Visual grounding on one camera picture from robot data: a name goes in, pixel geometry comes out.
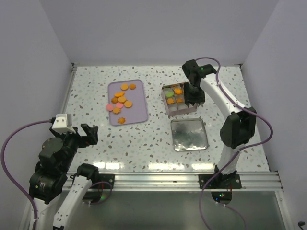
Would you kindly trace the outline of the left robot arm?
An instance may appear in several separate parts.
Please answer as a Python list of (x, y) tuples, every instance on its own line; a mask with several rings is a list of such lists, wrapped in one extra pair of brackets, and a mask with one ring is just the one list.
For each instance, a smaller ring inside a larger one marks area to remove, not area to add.
[(81, 127), (85, 132), (84, 136), (78, 133), (77, 127), (65, 133), (51, 128), (53, 137), (43, 143), (39, 162), (29, 181), (29, 195), (34, 201), (30, 227), (34, 230), (63, 230), (87, 190), (97, 187), (100, 182), (96, 166), (81, 164), (68, 197), (60, 209), (56, 209), (63, 186), (68, 179), (67, 172), (77, 150), (98, 143), (98, 126), (82, 124)]

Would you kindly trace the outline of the lilac plastic tray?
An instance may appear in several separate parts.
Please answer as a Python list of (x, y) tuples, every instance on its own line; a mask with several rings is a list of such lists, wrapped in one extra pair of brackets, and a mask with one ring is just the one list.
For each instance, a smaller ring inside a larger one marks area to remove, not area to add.
[(140, 79), (112, 82), (107, 89), (106, 109), (111, 125), (136, 124), (148, 120), (144, 86)]

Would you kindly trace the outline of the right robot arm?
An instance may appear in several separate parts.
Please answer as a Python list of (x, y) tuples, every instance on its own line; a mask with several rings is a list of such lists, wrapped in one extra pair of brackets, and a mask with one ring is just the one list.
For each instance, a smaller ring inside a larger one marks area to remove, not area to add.
[(246, 146), (255, 134), (256, 110), (247, 108), (233, 94), (216, 80), (217, 70), (210, 65), (199, 66), (196, 60), (186, 61), (182, 70), (188, 79), (184, 84), (184, 100), (187, 106), (200, 106), (205, 95), (213, 100), (224, 116), (220, 129), (223, 151), (214, 169), (213, 183), (225, 188), (235, 177), (240, 149)]

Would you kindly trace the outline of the orange fish cookie hidden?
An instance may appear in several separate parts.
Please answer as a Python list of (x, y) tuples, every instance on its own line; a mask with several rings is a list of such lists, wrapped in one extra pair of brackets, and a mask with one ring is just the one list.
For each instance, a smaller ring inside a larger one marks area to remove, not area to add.
[(179, 88), (175, 88), (173, 91), (174, 91), (174, 94), (176, 95), (180, 95), (183, 93), (182, 89), (179, 89)]

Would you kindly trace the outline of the silver tin lid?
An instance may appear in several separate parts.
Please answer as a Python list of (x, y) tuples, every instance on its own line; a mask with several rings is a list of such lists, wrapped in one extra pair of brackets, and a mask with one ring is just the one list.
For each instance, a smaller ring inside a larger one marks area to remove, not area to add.
[(174, 150), (206, 150), (209, 146), (204, 122), (201, 118), (173, 119), (170, 123)]

